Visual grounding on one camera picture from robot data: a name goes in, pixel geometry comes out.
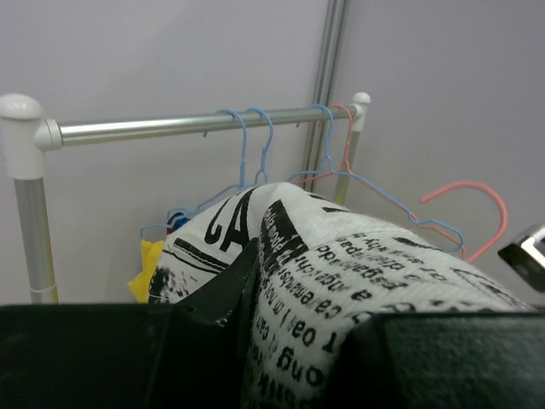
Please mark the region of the newspaper print trousers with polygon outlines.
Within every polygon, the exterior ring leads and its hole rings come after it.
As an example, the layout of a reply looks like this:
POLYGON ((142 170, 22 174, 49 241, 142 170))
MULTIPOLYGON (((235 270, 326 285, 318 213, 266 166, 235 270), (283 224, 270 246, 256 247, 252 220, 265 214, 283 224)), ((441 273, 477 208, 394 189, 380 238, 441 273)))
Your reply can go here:
POLYGON ((526 311, 529 305, 415 233, 287 182, 247 189, 170 234, 149 302, 175 303, 257 240, 248 408, 314 408, 341 343, 374 313, 526 311))

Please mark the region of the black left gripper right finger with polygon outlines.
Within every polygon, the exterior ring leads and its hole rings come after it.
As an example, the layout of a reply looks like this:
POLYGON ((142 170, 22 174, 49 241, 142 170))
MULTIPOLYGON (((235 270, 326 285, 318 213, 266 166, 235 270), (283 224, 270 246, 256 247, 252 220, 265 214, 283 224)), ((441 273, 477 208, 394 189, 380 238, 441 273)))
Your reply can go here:
POLYGON ((542 313, 378 314, 351 330, 329 408, 542 408, 542 313))

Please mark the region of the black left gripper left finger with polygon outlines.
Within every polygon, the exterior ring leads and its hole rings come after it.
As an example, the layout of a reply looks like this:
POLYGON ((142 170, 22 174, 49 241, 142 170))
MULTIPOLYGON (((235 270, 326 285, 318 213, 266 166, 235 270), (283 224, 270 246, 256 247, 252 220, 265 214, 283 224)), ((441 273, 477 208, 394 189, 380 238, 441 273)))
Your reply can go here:
POLYGON ((4 408, 236 408, 258 250, 174 303, 5 306, 4 408))

